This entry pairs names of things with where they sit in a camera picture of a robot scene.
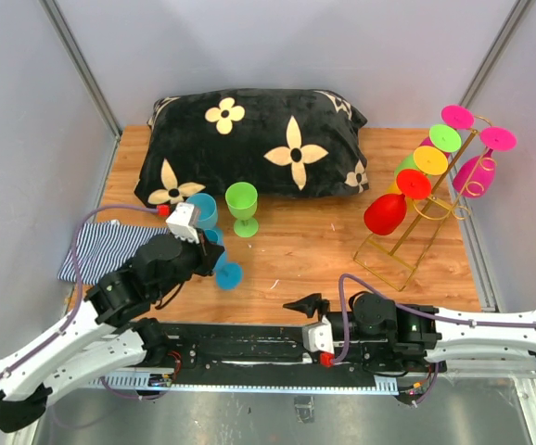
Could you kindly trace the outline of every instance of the black pillow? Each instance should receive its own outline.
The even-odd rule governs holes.
[[[261,194],[329,197],[368,188],[367,119],[327,90],[222,90],[157,101],[134,190],[147,206],[246,181]]]

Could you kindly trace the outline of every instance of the gray wall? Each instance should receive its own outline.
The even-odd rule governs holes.
[[[536,309],[536,2],[471,108],[519,141],[497,155],[492,189],[471,202],[502,309]]]
[[[330,88],[370,125],[437,123],[514,0],[58,0],[122,125],[164,95]]]
[[[57,269],[112,148],[39,3],[0,0],[0,357],[62,313]]]

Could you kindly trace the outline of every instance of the flower pattern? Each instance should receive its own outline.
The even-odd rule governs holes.
[[[197,183],[185,183],[179,185],[177,183],[177,177],[173,172],[172,166],[164,159],[163,166],[160,169],[160,181],[163,183],[163,187],[160,190],[155,190],[148,197],[148,203],[158,206],[159,204],[165,204],[170,202],[176,204],[182,202],[184,197],[191,197],[200,190],[205,188],[202,184]]]
[[[219,103],[219,107],[209,108],[204,117],[208,122],[216,122],[216,130],[220,134],[229,134],[233,130],[233,122],[239,122],[246,114],[240,105],[235,105],[232,97],[226,97]]]
[[[302,190],[307,183],[305,164],[312,164],[327,155],[327,151],[315,144],[303,146],[301,144],[301,131],[294,116],[290,117],[287,126],[288,146],[278,146],[264,155],[273,164],[291,166],[293,181]]]
[[[179,99],[179,97],[165,97],[164,99],[158,100],[155,102],[155,107],[153,109],[153,115],[150,117],[150,119],[147,121],[147,125],[152,130],[155,126],[155,121],[157,120],[157,117],[161,113],[161,111],[167,107],[169,104],[171,104],[174,100]]]
[[[367,179],[367,173],[364,170],[364,165],[359,159],[357,165],[354,167],[354,172],[349,172],[346,175],[346,181],[344,184],[350,185],[351,187],[359,187],[359,193],[363,192],[363,185],[367,184],[369,180]]]
[[[348,101],[346,101],[344,99],[341,99],[337,95],[333,95],[332,93],[328,93],[327,91],[317,91],[316,90],[315,93],[319,93],[320,95],[324,95],[328,99],[330,99],[332,104],[334,104],[334,109],[336,110],[337,113],[340,110],[343,110],[349,116],[349,119],[352,117],[352,107],[351,107],[351,104]]]

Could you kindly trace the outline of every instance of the striped cloth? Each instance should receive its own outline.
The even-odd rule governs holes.
[[[94,285],[106,273],[113,272],[134,255],[152,236],[168,229],[96,222],[84,225],[78,238],[78,257],[83,283]],[[62,281],[76,281],[70,251],[57,276]]]

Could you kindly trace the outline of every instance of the wooden table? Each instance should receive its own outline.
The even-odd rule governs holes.
[[[108,177],[102,205],[124,203],[141,205],[134,195],[138,174],[147,153],[150,131],[146,126],[125,129],[113,168]],[[147,314],[160,321],[230,322],[250,324],[304,324],[307,319],[282,304],[321,292],[338,304],[338,277],[355,273],[391,298],[401,302],[432,304],[461,311],[479,311],[479,299],[468,265],[464,244],[455,219],[451,218],[421,264],[415,279],[396,292],[352,260],[368,232],[364,210],[389,186],[393,170],[427,135],[421,129],[363,129],[362,151],[368,159],[370,190],[355,197],[294,200],[260,197],[256,219],[260,232],[243,239],[233,232],[234,218],[223,198],[218,198],[219,227],[230,261],[244,270],[241,285],[232,291],[220,290],[212,277],[195,276],[187,282],[174,302],[161,311]],[[444,188],[441,195],[448,195]],[[108,210],[98,221],[118,219],[124,224],[163,226],[155,216],[129,210]],[[410,223],[412,217],[392,234]],[[416,258],[434,223],[422,222],[399,253]],[[369,257],[381,272],[400,273],[400,268],[383,254]],[[347,297],[360,290],[347,284]]]

